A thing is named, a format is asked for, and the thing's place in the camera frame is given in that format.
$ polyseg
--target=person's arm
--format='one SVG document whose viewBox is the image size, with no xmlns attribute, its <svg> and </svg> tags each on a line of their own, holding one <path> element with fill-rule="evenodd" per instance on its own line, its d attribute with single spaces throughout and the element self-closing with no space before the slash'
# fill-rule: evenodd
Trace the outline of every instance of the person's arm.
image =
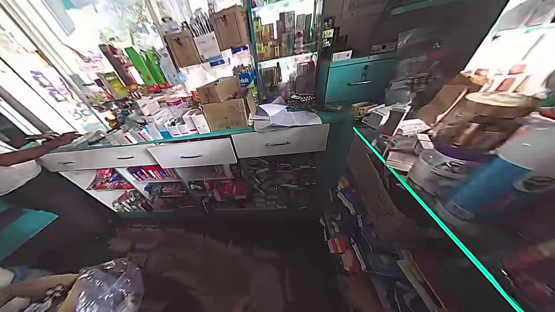
<svg viewBox="0 0 555 312">
<path fill-rule="evenodd" d="M 71 143 L 76 137 L 77 134 L 75 133 L 64 133 L 56 139 L 44 142 L 40 146 L 0 154 L 0 166 L 9 167 L 28 162 L 29 160 L 35 160 L 55 148 Z"/>
</svg>

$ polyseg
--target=white cabinet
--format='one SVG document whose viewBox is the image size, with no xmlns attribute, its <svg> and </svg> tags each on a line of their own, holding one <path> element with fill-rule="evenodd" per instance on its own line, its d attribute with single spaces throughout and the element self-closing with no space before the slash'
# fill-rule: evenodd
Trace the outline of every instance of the white cabinet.
<svg viewBox="0 0 555 312">
<path fill-rule="evenodd" d="M 318 152 L 326 150 L 329 124 L 233 134 L 233 144 L 239 158 Z"/>
</svg>

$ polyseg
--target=teal cabinet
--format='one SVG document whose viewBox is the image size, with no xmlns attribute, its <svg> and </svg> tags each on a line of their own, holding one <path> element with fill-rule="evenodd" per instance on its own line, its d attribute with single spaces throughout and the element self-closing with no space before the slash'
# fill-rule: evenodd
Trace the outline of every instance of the teal cabinet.
<svg viewBox="0 0 555 312">
<path fill-rule="evenodd" d="M 395 71 L 395 53 L 332 62 L 325 102 L 369 101 L 382 104 Z"/>
</svg>

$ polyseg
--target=wrapped package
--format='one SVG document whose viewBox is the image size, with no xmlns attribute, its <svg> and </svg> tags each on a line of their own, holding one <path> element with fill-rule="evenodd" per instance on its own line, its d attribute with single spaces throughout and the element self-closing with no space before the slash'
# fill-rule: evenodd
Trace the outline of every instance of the wrapped package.
<svg viewBox="0 0 555 312">
<path fill-rule="evenodd" d="M 140 269 L 119 258 L 81 269 L 65 303 L 75 312 L 137 312 L 143 294 Z"/>
</svg>

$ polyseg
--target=white shirt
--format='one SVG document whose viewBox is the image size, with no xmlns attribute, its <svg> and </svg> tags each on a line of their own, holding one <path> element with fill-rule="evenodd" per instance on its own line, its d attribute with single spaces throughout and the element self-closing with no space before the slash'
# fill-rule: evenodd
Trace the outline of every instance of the white shirt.
<svg viewBox="0 0 555 312">
<path fill-rule="evenodd" d="M 13 151 L 15 149 L 0 141 L 0 154 Z M 41 166 L 34 160 L 9 167 L 0 166 L 0 196 L 22 187 L 39 173 L 41 173 Z"/>
</svg>

